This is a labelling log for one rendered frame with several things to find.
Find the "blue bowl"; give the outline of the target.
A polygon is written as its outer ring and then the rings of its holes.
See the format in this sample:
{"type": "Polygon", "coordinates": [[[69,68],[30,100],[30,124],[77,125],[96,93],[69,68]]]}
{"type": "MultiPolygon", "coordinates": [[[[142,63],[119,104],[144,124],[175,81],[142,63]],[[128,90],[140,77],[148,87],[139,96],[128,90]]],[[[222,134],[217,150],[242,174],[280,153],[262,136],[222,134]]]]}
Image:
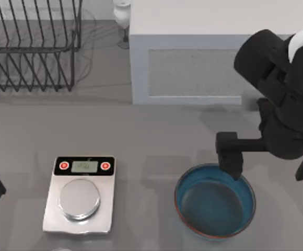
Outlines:
{"type": "Polygon", "coordinates": [[[217,164],[206,163],[189,168],[178,179],[174,206],[182,223],[193,233],[224,240],[248,228],[257,200],[244,176],[234,180],[217,164]]]}

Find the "grey speckled cabinet panel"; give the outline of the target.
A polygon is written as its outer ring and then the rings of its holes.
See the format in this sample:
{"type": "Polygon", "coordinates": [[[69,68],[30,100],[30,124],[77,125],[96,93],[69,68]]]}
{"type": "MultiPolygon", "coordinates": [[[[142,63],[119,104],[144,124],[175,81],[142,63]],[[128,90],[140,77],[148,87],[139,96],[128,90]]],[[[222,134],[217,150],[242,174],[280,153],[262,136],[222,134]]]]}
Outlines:
{"type": "Polygon", "coordinates": [[[150,50],[151,96],[240,96],[249,84],[233,68],[236,50],[150,50]]]}

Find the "white cabinet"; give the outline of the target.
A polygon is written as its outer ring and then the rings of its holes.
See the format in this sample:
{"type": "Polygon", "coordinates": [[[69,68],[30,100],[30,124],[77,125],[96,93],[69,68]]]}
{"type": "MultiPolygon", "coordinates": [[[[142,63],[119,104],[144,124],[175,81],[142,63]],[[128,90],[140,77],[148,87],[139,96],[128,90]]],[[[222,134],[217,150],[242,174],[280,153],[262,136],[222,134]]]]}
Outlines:
{"type": "Polygon", "coordinates": [[[239,105],[240,96],[151,96],[150,50],[238,50],[255,32],[269,29],[281,38],[303,29],[303,0],[133,0],[130,61],[133,104],[239,105]]]}

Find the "silver kitchen scale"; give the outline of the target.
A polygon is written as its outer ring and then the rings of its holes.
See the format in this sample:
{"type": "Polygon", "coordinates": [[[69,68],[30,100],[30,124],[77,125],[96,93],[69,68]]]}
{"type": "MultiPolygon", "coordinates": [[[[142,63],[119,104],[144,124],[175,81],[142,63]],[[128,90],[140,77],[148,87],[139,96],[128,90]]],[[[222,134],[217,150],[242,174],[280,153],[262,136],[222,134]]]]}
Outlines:
{"type": "Polygon", "coordinates": [[[114,156],[59,156],[55,159],[43,216],[44,232],[72,235],[111,231],[114,156]]]}

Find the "white wine glass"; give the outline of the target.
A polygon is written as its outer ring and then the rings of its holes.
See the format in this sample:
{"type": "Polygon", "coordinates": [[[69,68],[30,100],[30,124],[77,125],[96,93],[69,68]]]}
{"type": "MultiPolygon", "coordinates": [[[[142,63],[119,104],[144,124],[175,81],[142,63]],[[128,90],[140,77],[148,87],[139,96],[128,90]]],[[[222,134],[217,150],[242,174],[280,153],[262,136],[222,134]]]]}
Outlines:
{"type": "Polygon", "coordinates": [[[121,49],[129,49],[129,26],[131,19],[132,0],[113,0],[114,20],[123,30],[122,40],[118,42],[121,49]]]}

